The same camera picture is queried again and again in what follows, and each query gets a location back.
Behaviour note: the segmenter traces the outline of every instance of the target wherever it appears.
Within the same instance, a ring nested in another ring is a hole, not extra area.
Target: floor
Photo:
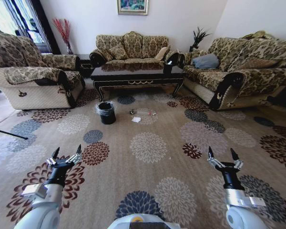
[[[207,163],[209,146],[221,161],[232,161],[230,148],[238,153],[246,193],[267,204],[254,211],[268,228],[286,229],[286,108],[214,112],[188,90],[176,99],[172,91],[106,91],[115,106],[111,125],[101,123],[92,88],[74,109],[14,111],[1,94],[0,129],[29,139],[0,134],[0,228],[13,228],[31,209],[20,194],[49,177],[45,158],[57,147],[67,157],[81,144],[82,161],[67,174],[61,229],[107,228],[137,212],[188,229],[228,228],[223,179]]]

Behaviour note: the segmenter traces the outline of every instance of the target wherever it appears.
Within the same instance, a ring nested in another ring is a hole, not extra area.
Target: carpet
[[[116,122],[103,125],[98,95],[88,88],[74,109],[19,111],[0,129],[0,228],[28,211],[20,194],[44,182],[46,157],[60,147],[66,158],[82,145],[82,161],[68,171],[60,227],[107,228],[133,213],[155,214],[188,229],[224,229],[223,178],[207,163],[208,147],[220,161],[230,148],[245,164],[238,173],[248,195],[267,207],[254,211],[270,229],[286,228],[286,109],[278,106],[214,112],[185,88],[106,91]],[[135,116],[139,123],[132,122]]]

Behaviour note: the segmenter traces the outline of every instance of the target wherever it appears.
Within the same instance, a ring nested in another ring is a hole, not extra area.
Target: framed painting
[[[117,0],[118,14],[147,15],[148,0]]]

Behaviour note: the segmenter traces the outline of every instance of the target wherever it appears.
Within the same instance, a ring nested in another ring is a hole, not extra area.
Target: white wall
[[[228,0],[213,38],[265,30],[286,40],[286,0]]]
[[[52,23],[53,18],[71,22],[71,45],[74,53],[89,54],[96,48],[98,34],[123,35],[136,31],[143,35],[166,35],[174,49],[188,51],[197,26],[213,33],[227,0],[149,0],[147,16],[118,15],[116,0],[41,0],[62,53],[66,47]],[[207,49],[212,37],[200,48]]]

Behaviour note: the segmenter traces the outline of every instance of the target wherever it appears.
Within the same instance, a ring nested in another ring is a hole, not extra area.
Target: sofa
[[[208,53],[217,56],[216,69],[192,65],[193,58]],[[240,69],[252,58],[275,60],[276,64]],[[181,54],[179,66],[186,72],[184,85],[213,110],[264,105],[269,103],[269,96],[278,95],[286,87],[286,41],[217,38],[207,52],[195,49]]]
[[[75,107],[85,88],[76,55],[41,55],[27,37],[0,32],[0,89],[15,109]]]
[[[114,47],[121,45],[126,52],[126,57],[116,59],[110,53]],[[123,36],[116,35],[97,35],[96,47],[90,53],[90,59],[93,67],[100,67],[103,64],[119,64],[136,63],[153,64],[169,62],[173,64],[178,63],[179,53],[177,51],[169,50],[162,60],[155,59],[155,56],[162,47],[169,46],[168,38],[166,36],[143,36],[139,33],[131,31]]]

